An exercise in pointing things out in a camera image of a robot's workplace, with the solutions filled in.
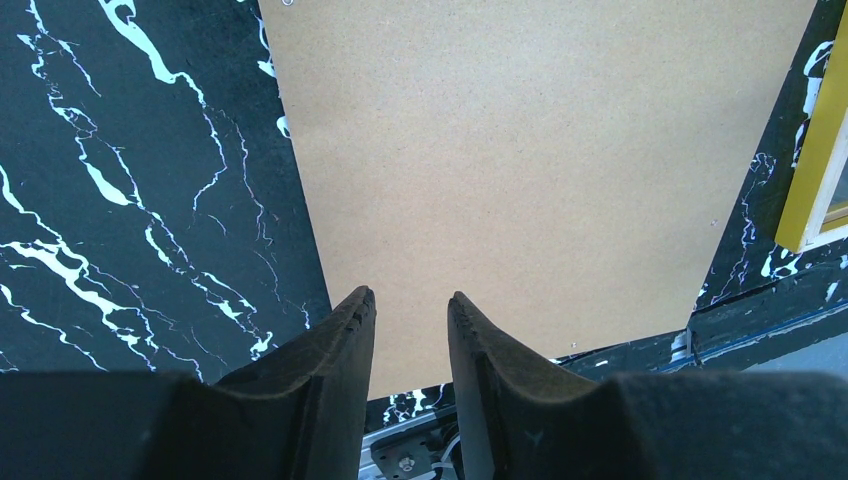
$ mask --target yellow frame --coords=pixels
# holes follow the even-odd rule
[[[848,216],[829,219],[836,185],[848,159],[848,8],[830,51],[827,70],[810,118],[807,136],[775,240],[795,252],[805,252],[848,237]]]

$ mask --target screw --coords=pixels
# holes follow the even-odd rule
[[[413,460],[412,457],[409,457],[409,456],[401,458],[400,461],[398,462],[398,467],[400,467],[400,469],[403,470],[404,472],[411,472],[412,467],[414,467],[414,466],[415,466],[415,460]]]

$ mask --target brown cardboard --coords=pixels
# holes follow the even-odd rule
[[[683,328],[815,0],[260,3],[373,398],[450,381],[454,290],[548,357]]]

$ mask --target black marble surface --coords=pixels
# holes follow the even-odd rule
[[[795,255],[774,243],[800,148],[839,27],[844,0],[820,0],[786,76],[757,153],[704,280],[701,310],[827,262],[848,267],[848,243]],[[830,299],[844,294],[836,285]],[[830,285],[821,292],[826,295]]]
[[[213,382],[329,313],[255,0],[8,0],[0,51],[0,371]]]

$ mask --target gray floor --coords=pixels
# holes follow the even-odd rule
[[[848,333],[754,365],[746,371],[817,371],[848,379]]]

